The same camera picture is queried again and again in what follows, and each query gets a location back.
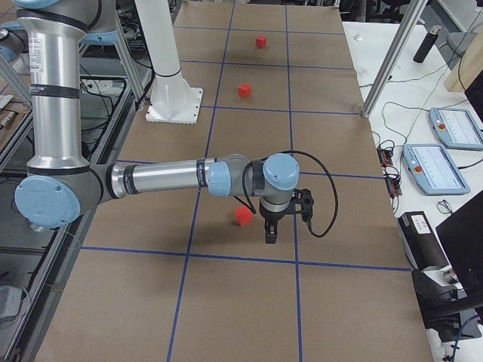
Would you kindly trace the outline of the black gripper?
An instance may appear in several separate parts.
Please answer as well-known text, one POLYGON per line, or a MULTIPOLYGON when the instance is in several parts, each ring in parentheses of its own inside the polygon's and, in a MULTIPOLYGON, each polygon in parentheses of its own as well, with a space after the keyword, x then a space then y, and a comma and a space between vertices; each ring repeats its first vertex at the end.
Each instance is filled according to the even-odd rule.
POLYGON ((259 211, 265 222, 265 242, 267 244, 275 244, 278 238, 278 221, 284 218, 284 212, 271 211, 263 205, 259 206, 259 211))

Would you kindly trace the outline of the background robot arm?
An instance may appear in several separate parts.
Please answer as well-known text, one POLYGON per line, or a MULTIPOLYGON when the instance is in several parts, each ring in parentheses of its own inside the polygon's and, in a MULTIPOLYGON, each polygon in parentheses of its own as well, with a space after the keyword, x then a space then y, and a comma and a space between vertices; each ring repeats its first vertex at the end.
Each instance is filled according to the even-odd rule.
POLYGON ((1 55, 8 62, 20 55, 29 54, 28 34, 18 21, 1 24, 1 55))

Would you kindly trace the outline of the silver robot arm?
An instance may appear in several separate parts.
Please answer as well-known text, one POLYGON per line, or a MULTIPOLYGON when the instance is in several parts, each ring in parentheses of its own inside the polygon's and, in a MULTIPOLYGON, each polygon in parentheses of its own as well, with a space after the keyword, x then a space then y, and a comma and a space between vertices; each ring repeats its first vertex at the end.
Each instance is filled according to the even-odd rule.
POLYGON ((266 242, 278 221, 296 213, 299 165, 288 153, 249 161, 242 155, 144 165, 92 165, 82 155, 79 45, 101 37, 113 43, 113 1, 18 1, 28 36, 35 154, 15 190, 17 209, 30 222, 55 229, 99 204, 127 195, 207 188, 212 195, 260 200, 266 242))

